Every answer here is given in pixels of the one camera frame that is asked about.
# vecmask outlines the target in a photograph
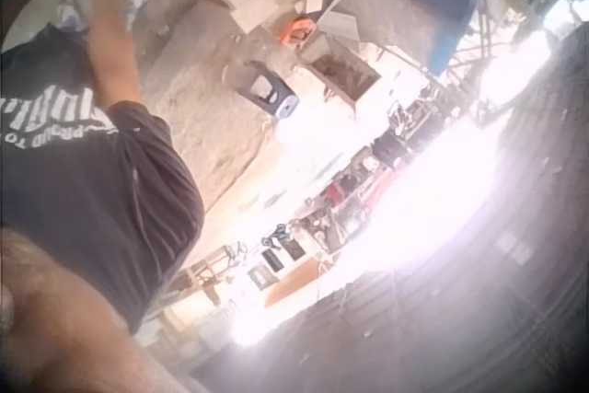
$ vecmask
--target dark t-shirt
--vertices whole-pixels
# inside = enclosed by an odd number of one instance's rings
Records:
[[[2,55],[1,220],[82,276],[135,331],[202,230],[167,125],[98,108],[83,45],[53,27]]]

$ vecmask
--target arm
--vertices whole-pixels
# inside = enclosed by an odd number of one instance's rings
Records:
[[[94,0],[88,53],[97,79],[99,106],[141,102],[133,37],[124,25],[122,0]]]

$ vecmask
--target orange object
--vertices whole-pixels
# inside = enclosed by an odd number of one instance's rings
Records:
[[[280,42],[293,49],[300,49],[317,29],[314,20],[300,17],[291,23],[281,34]]]

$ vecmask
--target person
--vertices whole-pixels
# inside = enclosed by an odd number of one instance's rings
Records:
[[[2,378],[184,391],[132,335],[204,211],[168,126],[142,104],[122,0],[94,0],[88,32],[48,26],[3,53],[1,73]]]

